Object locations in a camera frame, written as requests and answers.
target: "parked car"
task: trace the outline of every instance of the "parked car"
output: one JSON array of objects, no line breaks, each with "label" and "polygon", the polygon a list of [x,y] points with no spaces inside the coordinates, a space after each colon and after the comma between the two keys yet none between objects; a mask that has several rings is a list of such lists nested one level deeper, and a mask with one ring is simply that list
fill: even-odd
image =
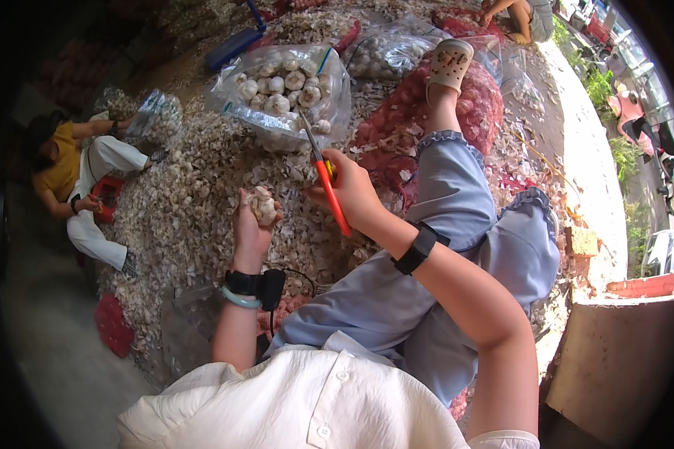
[{"label": "parked car", "polygon": [[642,260],[642,277],[674,273],[674,230],[655,232],[647,241]]}]

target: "scooter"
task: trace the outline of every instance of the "scooter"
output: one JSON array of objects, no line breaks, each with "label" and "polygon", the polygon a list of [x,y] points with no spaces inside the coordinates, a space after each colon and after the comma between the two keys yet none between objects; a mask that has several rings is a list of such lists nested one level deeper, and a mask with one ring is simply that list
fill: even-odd
[{"label": "scooter", "polygon": [[634,126],[635,124],[639,124],[639,120],[644,117],[644,108],[642,108],[638,94],[634,91],[623,91],[617,95],[610,96],[607,99],[607,104],[609,104],[614,114],[619,117],[617,130],[629,142],[641,148],[644,151],[644,163],[649,162],[654,156],[654,146],[647,133],[643,131],[643,127]]},{"label": "scooter", "polygon": [[664,196],[666,211],[674,216],[674,156],[661,152],[658,158],[659,168],[662,172],[664,185],[656,191]]}]

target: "concrete floor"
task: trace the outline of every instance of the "concrete floor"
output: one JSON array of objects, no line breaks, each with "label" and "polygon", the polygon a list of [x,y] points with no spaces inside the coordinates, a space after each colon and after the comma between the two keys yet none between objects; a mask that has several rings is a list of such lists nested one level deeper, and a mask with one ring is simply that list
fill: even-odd
[{"label": "concrete floor", "polygon": [[0,305],[13,356],[37,404],[68,448],[114,448],[116,417],[156,392],[134,364],[102,344],[98,298],[75,263],[64,222],[10,185],[10,258]]}]

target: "yellow shirt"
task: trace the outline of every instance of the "yellow shirt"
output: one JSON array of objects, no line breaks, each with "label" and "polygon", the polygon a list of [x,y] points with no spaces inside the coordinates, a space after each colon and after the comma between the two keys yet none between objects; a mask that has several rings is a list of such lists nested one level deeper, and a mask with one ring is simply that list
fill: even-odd
[{"label": "yellow shirt", "polygon": [[72,121],[63,123],[53,134],[58,153],[55,165],[32,176],[36,193],[51,190],[59,202],[67,201],[80,177],[80,152],[72,139]]}]

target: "brick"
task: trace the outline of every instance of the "brick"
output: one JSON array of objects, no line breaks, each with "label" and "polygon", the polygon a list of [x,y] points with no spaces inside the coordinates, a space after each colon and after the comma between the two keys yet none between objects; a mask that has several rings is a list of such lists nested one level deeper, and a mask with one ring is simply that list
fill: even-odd
[{"label": "brick", "polygon": [[594,257],[599,254],[596,232],[590,229],[570,226],[565,228],[566,253],[577,257]]}]

